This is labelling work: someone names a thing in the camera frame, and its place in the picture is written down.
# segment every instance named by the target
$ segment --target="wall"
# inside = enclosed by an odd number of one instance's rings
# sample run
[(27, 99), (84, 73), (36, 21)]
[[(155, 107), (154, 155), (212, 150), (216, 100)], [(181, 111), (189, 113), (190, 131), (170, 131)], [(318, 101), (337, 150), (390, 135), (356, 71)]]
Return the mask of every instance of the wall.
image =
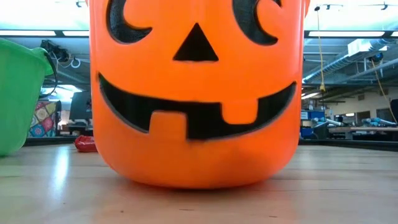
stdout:
[[(394, 100), (398, 99), (398, 88), (389, 87), (389, 94), (387, 99)], [(371, 117), (375, 118), (377, 109), (384, 109), (389, 107), (389, 103), (380, 96), (379, 93), (371, 92), (365, 93), (365, 100), (358, 101), (358, 96), (354, 95), (354, 98), (341, 99), (346, 103), (332, 103), (328, 104), (331, 108), (333, 115), (346, 114), (346, 113), (357, 113), (363, 111), (370, 111)]]

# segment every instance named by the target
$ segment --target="red object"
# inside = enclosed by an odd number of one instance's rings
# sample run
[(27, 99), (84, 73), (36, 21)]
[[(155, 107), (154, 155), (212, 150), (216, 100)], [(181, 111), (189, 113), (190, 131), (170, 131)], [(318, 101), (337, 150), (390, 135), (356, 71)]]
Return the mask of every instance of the red object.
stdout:
[(75, 140), (75, 146), (78, 152), (98, 152), (95, 146), (94, 137), (79, 136)]

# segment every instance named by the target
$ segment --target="ceiling light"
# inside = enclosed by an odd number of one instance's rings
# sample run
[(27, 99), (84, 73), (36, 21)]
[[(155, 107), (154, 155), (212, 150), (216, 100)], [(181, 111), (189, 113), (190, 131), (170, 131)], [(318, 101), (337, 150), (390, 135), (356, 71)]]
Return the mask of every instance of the ceiling light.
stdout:
[(56, 36), (54, 31), (49, 30), (0, 30), (0, 35)]
[(383, 31), (311, 31), (310, 37), (381, 37)]
[(309, 99), (309, 98), (314, 97), (314, 96), (316, 96), (316, 95), (318, 95), (318, 94), (319, 94), (319, 93), (311, 93), (311, 94), (308, 94), (307, 96), (301, 97), (301, 99), (302, 99), (302, 100)]
[(76, 37), (88, 37), (90, 32), (88, 30), (79, 30), (79, 31), (63, 31), (65, 36), (76, 36)]

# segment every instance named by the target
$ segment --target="triangle nose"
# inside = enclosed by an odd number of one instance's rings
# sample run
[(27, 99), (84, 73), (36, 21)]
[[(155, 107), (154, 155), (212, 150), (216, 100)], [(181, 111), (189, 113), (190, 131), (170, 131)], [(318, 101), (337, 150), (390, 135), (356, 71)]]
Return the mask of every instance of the triangle nose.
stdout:
[(197, 23), (193, 26), (173, 59), (192, 62), (218, 61), (216, 52)]

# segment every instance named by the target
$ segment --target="tooth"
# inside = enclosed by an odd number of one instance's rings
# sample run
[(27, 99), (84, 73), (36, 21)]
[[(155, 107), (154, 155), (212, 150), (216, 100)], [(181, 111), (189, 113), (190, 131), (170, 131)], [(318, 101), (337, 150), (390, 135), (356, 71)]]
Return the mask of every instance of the tooth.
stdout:
[(257, 118), (257, 100), (226, 102), (222, 114), (228, 124), (251, 124)]
[(154, 139), (184, 141), (187, 116), (179, 112), (155, 111), (150, 117), (149, 134)]

